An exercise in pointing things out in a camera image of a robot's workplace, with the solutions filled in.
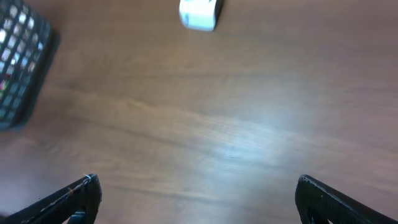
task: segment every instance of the blurry object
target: blurry object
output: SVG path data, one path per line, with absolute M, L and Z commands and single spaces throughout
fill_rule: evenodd
M 95 174 L 70 184 L 54 194 L 9 217 L 0 224 L 93 224 L 102 199 L 100 180 Z
M 21 0 L 0 0 L 0 130 L 23 126 L 58 35 Z
M 295 201 L 304 224 L 398 224 L 308 175 L 299 178 Z
M 213 31 L 224 0 L 180 0 L 180 18 L 189 29 Z

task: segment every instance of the black plastic basket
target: black plastic basket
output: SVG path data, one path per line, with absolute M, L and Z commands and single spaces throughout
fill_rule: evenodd
M 21 0 L 0 0 L 0 130 L 30 115 L 58 35 Z

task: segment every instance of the black mesh container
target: black mesh container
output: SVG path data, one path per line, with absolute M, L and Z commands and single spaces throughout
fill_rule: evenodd
M 0 130 L 5 130 L 27 121 L 57 35 L 21 0 L 0 0 L 0 16 Z

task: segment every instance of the white object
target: white object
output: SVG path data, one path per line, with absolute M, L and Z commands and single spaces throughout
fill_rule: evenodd
M 180 0 L 181 22 L 189 29 L 213 31 L 222 4 L 222 0 Z

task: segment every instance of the wood grain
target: wood grain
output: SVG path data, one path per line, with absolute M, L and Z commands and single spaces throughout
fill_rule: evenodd
M 97 223 L 299 223 L 300 174 L 398 219 L 394 0 L 28 1 L 62 43 L 0 134 L 0 211 L 97 173 Z

